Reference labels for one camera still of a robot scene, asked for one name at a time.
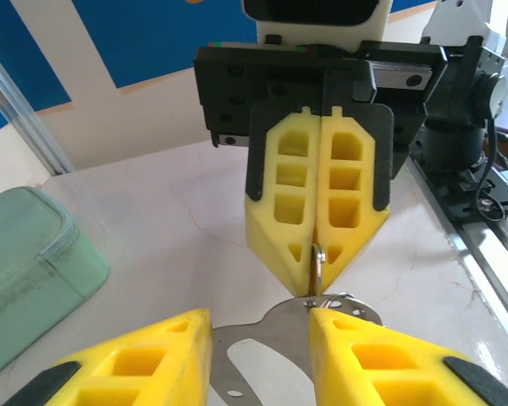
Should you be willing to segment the aluminium frame post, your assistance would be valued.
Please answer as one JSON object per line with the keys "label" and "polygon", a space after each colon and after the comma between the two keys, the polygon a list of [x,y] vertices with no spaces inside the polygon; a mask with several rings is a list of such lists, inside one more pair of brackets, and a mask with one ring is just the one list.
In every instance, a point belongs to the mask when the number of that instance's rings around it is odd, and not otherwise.
{"label": "aluminium frame post", "polygon": [[0,113],[52,176],[72,173],[74,165],[0,63]]}

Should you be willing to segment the silver key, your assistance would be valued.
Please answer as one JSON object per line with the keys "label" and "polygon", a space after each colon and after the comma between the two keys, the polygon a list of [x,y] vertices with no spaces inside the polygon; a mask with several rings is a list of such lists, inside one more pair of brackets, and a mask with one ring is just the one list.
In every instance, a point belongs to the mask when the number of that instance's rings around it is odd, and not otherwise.
{"label": "silver key", "polygon": [[310,305],[312,308],[321,306],[323,265],[326,254],[320,244],[313,243],[311,250]]}

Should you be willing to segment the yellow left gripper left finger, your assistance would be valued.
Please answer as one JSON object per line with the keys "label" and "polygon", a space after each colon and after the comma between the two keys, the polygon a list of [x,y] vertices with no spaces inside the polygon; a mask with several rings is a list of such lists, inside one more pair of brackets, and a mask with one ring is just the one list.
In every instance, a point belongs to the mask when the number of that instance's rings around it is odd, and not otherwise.
{"label": "yellow left gripper left finger", "polygon": [[207,406],[213,326],[190,310],[63,357],[2,406]]}

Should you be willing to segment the silver metal keychain plate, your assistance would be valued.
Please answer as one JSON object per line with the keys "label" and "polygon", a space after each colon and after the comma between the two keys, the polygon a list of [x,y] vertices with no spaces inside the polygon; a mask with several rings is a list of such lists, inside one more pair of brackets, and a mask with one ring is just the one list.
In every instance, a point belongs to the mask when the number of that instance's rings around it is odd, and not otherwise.
{"label": "silver metal keychain plate", "polygon": [[207,406],[315,406],[310,299],[287,299],[260,321],[213,329]]}

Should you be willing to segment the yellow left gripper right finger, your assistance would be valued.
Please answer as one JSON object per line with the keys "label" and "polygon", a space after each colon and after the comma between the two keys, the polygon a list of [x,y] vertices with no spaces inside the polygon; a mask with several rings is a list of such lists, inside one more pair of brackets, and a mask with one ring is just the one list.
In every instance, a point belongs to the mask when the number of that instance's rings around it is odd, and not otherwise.
{"label": "yellow left gripper right finger", "polygon": [[317,406],[508,406],[508,388],[434,343],[327,308],[310,313]]}

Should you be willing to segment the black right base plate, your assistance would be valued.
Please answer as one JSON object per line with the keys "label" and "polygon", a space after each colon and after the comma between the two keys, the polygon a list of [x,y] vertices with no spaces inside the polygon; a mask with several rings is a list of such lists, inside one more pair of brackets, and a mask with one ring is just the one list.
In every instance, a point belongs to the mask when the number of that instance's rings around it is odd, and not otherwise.
{"label": "black right base plate", "polygon": [[[478,213],[474,204],[483,170],[484,165],[481,165],[460,173],[435,171],[427,174],[428,185],[451,222],[468,224],[485,221],[485,217]],[[488,177],[483,182],[479,199],[491,201],[487,209],[483,206],[484,215],[494,220],[501,219],[500,209],[508,215],[508,185],[494,169],[489,171]]]}

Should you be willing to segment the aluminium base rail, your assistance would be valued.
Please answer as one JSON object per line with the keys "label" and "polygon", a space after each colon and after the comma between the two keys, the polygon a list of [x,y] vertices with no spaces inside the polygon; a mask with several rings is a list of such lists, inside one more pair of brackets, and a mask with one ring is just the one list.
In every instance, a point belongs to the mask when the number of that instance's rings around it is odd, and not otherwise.
{"label": "aluminium base rail", "polygon": [[473,210],[465,195],[450,193],[444,177],[423,170],[422,145],[418,140],[411,147],[408,167],[427,193],[472,280],[508,334],[508,184],[496,171],[489,175],[489,180],[503,189],[497,199],[506,218],[488,224]]}

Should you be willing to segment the mint green zip case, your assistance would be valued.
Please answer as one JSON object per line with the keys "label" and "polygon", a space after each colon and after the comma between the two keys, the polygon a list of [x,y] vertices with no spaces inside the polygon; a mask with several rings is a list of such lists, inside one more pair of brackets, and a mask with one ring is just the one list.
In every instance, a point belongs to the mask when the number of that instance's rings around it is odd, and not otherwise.
{"label": "mint green zip case", "polygon": [[0,193],[0,371],[90,298],[108,273],[50,195],[28,186]]}

